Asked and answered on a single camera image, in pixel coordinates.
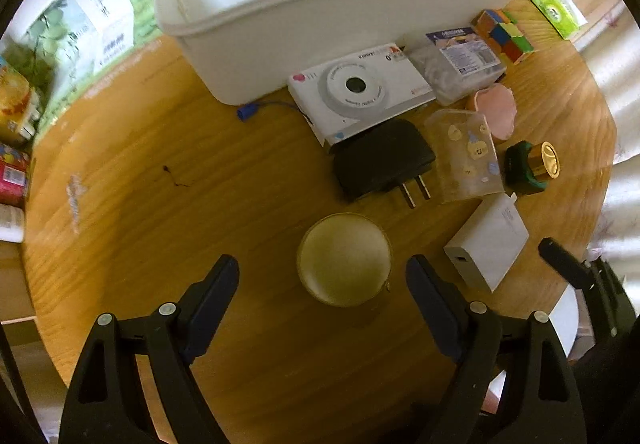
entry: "red package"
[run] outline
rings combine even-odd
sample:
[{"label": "red package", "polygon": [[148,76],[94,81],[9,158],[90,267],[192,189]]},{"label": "red package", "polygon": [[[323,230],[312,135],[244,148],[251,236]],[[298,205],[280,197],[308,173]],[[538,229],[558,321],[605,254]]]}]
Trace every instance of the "red package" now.
[{"label": "red package", "polygon": [[29,156],[0,143],[0,203],[22,206],[28,171]]}]

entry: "perfume bottle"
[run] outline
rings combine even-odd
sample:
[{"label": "perfume bottle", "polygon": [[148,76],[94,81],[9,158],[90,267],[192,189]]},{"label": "perfume bottle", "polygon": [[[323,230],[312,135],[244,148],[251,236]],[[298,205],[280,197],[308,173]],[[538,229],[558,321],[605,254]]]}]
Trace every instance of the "perfume bottle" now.
[{"label": "perfume bottle", "polygon": [[521,141],[507,148],[504,156],[504,182],[524,195],[546,190],[549,179],[560,175],[556,149],[548,141],[532,145]]}]

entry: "white bottle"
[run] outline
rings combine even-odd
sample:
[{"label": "white bottle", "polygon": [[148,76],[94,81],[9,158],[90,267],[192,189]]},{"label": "white bottle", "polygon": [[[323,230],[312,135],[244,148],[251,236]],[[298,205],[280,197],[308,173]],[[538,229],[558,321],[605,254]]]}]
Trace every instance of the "white bottle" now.
[{"label": "white bottle", "polygon": [[0,204],[0,240],[24,240],[24,212],[20,208]]}]

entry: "rubik's cube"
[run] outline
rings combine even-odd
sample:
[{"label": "rubik's cube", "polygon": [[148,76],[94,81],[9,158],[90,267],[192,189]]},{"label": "rubik's cube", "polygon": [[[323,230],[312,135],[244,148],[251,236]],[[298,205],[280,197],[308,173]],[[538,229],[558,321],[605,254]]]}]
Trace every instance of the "rubik's cube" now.
[{"label": "rubik's cube", "polygon": [[482,11],[472,25],[496,54],[505,55],[511,63],[520,63],[534,52],[514,20],[501,10]]}]

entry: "green tissue package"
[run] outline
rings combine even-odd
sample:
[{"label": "green tissue package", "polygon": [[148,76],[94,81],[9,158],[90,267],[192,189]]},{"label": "green tissue package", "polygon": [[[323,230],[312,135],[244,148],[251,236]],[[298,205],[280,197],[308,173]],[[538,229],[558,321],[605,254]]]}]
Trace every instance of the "green tissue package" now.
[{"label": "green tissue package", "polygon": [[571,0],[531,0],[565,40],[586,23],[584,16]]}]

